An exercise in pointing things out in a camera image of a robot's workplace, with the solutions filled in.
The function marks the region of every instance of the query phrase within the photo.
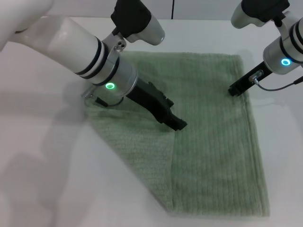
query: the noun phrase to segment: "green indicator light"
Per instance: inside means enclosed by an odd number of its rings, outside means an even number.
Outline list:
[[[105,87],[107,88],[107,89],[114,89],[115,88],[115,84],[113,84],[113,83],[107,83],[107,84],[105,84]]]

